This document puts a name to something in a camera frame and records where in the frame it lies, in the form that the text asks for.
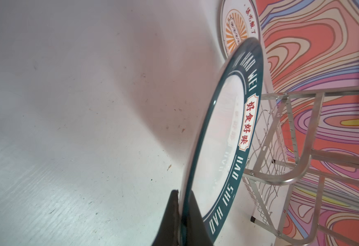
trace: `plate with orange sunburst design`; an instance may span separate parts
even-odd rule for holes
[[[258,16],[251,0],[223,0],[220,19],[224,56],[228,57],[248,37],[260,39]]]

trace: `orange sunburst pattern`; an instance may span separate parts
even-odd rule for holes
[[[227,54],[231,54],[242,40],[248,37],[244,18],[235,9],[230,10],[226,17],[225,46]]]

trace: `psychedelic swirl pattern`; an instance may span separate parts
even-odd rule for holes
[[[359,85],[359,0],[256,0],[256,5],[275,92]],[[313,99],[291,102],[301,153]],[[287,130],[283,129],[284,134],[289,134]],[[325,98],[314,148],[359,156],[359,96]],[[294,161],[289,145],[287,154]],[[311,168],[359,180],[357,169],[316,160],[311,164]],[[317,184],[318,177],[307,174],[304,180]],[[359,187],[354,185],[327,179],[325,188],[359,198]],[[306,237],[314,205],[314,194],[295,189],[284,233]],[[356,208],[325,198],[320,223],[359,242]],[[319,232],[312,245],[346,244]]]

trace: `metal frame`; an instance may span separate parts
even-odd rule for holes
[[[331,199],[335,199],[350,206],[359,208],[359,198],[352,197],[333,190],[324,189],[325,179],[332,179],[335,181],[340,181],[357,186],[359,186],[359,180],[354,180],[351,178],[342,177],[339,175],[334,175],[309,168],[310,161],[314,159],[334,163],[336,165],[349,166],[359,169],[359,157],[313,149],[324,97],[346,95],[359,95],[359,86],[263,94],[261,96],[261,100],[280,100],[280,104],[278,107],[275,107],[269,111],[263,109],[261,110],[261,115],[265,111],[269,113],[268,119],[264,117],[264,124],[267,125],[269,129],[264,129],[266,135],[262,141],[260,141],[258,136],[255,134],[257,141],[253,141],[252,143],[253,154],[250,155],[251,158],[248,158],[247,162],[247,167],[249,167],[250,164],[253,163],[254,166],[251,169],[245,169],[242,176],[242,179],[247,185],[247,189],[251,193],[252,199],[255,200],[255,203],[258,207],[258,211],[261,213],[262,217],[262,221],[254,217],[252,217],[251,221],[275,234],[276,237],[284,239],[288,243],[291,243],[293,245],[311,244],[316,238],[317,231],[319,230],[326,235],[334,237],[335,239],[343,241],[349,245],[359,246],[359,243],[354,242],[353,240],[346,238],[345,236],[318,224],[323,196],[328,196]],[[315,98],[301,156],[298,153],[297,140],[295,138],[293,110],[290,101],[294,98]],[[281,150],[283,150],[284,148],[282,146],[282,142],[280,141],[280,139],[282,138],[282,125],[280,125],[280,119],[283,115],[285,108],[288,117],[287,123],[289,124],[290,128],[290,140],[292,142],[291,145],[294,150],[295,163],[289,163],[285,159],[285,157],[282,158],[280,156],[280,158],[277,158],[276,151],[273,151],[272,149],[274,143],[277,142],[280,144]],[[318,185],[302,181],[301,178],[305,174],[318,176]],[[277,191],[279,190],[279,187],[281,185],[287,184],[289,185],[289,189],[286,194],[285,204],[283,206],[278,227],[277,229],[275,229],[274,224],[271,220],[271,212],[269,208],[271,207],[275,197],[277,197],[278,195]],[[285,234],[282,234],[287,209],[294,187],[300,187],[302,189],[306,189],[316,193],[315,210],[312,218],[310,234],[308,235],[308,237],[300,240],[293,239]]]

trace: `dish rack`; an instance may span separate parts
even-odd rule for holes
[[[251,198],[255,201],[258,213],[254,215],[260,218],[257,219],[252,216],[251,222],[292,245],[309,245],[316,238],[319,230],[349,245],[359,246],[359,243],[318,224],[323,196],[359,207],[359,199],[356,200],[356,198],[348,197],[344,194],[335,194],[324,189],[325,179],[328,178],[358,186],[359,180],[309,168],[310,161],[314,159],[359,169],[359,157],[313,149],[324,97],[346,95],[359,95],[359,86],[272,93],[261,96],[259,117],[256,122],[251,150],[242,180]],[[298,151],[295,136],[291,102],[296,98],[307,98],[309,105],[313,104],[301,155]],[[285,139],[283,137],[284,131],[290,132],[290,138]],[[318,185],[310,185],[302,181],[301,178],[305,174],[318,176]],[[295,186],[316,193],[312,227],[308,237],[304,239],[293,239],[282,233],[290,198]],[[276,199],[278,196],[285,196],[285,199]],[[277,207],[276,203],[279,203],[277,201],[284,202],[281,204],[282,212],[272,214],[271,207],[273,204],[274,207]]]

